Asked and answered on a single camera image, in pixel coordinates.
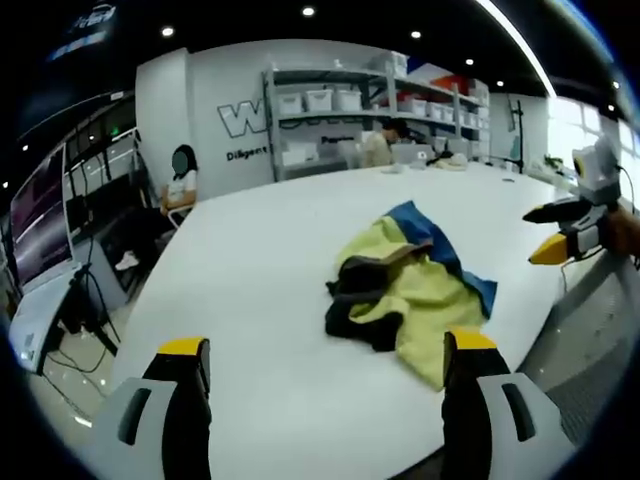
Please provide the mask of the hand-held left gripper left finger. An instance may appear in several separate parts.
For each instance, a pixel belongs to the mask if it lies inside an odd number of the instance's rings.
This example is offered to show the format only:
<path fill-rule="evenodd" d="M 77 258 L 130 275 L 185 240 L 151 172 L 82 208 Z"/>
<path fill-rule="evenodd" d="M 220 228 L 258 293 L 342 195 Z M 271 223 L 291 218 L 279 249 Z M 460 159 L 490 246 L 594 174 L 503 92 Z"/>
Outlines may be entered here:
<path fill-rule="evenodd" d="M 209 479 L 210 342 L 162 345 L 104 401 L 87 440 L 97 479 Z"/>

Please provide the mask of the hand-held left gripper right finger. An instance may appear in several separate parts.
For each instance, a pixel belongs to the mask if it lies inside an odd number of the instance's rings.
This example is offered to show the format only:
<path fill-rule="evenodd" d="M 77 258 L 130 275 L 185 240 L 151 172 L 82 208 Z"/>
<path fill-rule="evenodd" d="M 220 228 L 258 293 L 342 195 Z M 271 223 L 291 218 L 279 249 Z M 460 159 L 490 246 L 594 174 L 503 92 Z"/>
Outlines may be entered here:
<path fill-rule="evenodd" d="M 481 332 L 444 337 L 443 479 L 550 479 L 575 452 L 556 404 Z"/>

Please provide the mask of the person's right hand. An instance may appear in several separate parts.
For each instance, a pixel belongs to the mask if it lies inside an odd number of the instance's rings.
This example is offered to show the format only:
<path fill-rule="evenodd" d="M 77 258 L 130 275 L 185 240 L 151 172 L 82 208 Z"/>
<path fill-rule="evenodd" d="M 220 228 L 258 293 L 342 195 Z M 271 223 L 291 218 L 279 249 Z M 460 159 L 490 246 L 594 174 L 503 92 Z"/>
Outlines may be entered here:
<path fill-rule="evenodd" d="M 639 270 L 639 217 L 621 205 L 610 205 L 599 223 L 602 245 L 618 256 L 631 257 Z"/>

